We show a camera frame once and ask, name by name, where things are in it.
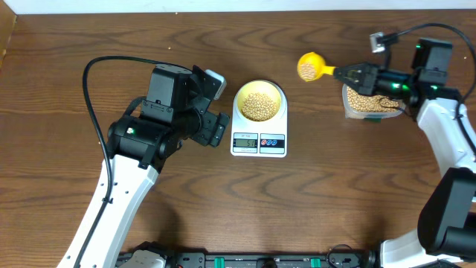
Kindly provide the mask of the yellow measuring scoop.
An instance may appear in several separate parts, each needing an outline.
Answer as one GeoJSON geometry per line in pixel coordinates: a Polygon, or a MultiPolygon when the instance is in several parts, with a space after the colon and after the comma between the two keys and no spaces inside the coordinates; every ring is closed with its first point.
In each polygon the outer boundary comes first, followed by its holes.
{"type": "Polygon", "coordinates": [[[323,75],[333,75],[335,66],[328,66],[325,59],[315,52],[304,54],[297,63],[297,73],[305,82],[320,79],[323,75]]]}

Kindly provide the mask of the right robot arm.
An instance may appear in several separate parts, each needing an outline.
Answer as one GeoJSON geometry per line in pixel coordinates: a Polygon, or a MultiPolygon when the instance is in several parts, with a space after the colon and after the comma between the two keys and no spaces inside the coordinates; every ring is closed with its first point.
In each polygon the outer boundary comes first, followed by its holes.
{"type": "Polygon", "coordinates": [[[430,267],[475,260],[475,131],[457,89],[446,86],[452,44],[420,39],[412,73],[372,63],[331,73],[360,95],[401,100],[425,133],[442,179],[419,214],[417,228],[386,240],[381,267],[430,267]]]}

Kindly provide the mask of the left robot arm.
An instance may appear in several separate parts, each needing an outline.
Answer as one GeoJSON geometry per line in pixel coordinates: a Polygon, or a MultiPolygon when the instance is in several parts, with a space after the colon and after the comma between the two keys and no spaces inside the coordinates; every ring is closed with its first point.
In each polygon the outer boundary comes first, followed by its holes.
{"type": "Polygon", "coordinates": [[[91,202],[60,267],[114,267],[132,221],[168,157],[186,139],[217,147],[230,120],[209,112],[225,78],[210,69],[156,65],[101,141],[106,153],[91,202]]]}

